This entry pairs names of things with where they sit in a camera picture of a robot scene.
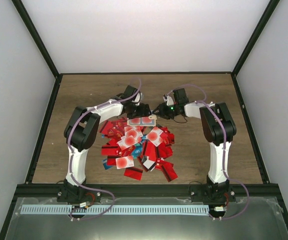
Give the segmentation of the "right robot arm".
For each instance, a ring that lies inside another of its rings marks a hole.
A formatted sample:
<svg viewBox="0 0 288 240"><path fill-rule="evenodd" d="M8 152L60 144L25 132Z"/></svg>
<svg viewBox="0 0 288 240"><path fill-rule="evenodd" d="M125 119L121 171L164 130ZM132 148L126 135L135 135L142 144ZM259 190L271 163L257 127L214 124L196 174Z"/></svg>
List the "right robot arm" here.
<svg viewBox="0 0 288 240"><path fill-rule="evenodd" d="M204 191L209 200L218 201L229 190L229 149L237 133L226 103L190 102L184 88L173 90L172 97L164 95L163 99L164 102L152 110L154 115L167 120L179 115L201 120L204 137L210 144L210 169Z"/></svg>

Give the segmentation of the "beige leather card holder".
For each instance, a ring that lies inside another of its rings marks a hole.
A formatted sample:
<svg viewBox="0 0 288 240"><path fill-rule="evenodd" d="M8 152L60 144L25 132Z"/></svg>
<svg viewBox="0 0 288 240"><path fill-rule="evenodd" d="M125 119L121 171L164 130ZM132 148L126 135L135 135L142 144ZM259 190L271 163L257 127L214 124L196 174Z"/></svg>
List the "beige leather card holder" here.
<svg viewBox="0 0 288 240"><path fill-rule="evenodd" d="M145 117L128 119L127 124L129 126L154 127L156 125L156 120L157 120L156 115L150 115Z"/></svg>

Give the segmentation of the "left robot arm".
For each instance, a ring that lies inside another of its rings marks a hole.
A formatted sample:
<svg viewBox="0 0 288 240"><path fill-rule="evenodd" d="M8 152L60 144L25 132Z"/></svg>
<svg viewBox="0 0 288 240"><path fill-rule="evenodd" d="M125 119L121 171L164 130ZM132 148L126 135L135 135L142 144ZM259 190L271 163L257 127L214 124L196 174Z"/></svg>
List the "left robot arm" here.
<svg viewBox="0 0 288 240"><path fill-rule="evenodd" d="M128 85L120 93L97 106L78 106L64 130L69 152L67 174L63 182L63 200L80 202L86 196L85 166L88 150L96 140L99 125L112 117L127 114L129 117L147 117L151 112L147 104L141 103L140 87Z"/></svg>

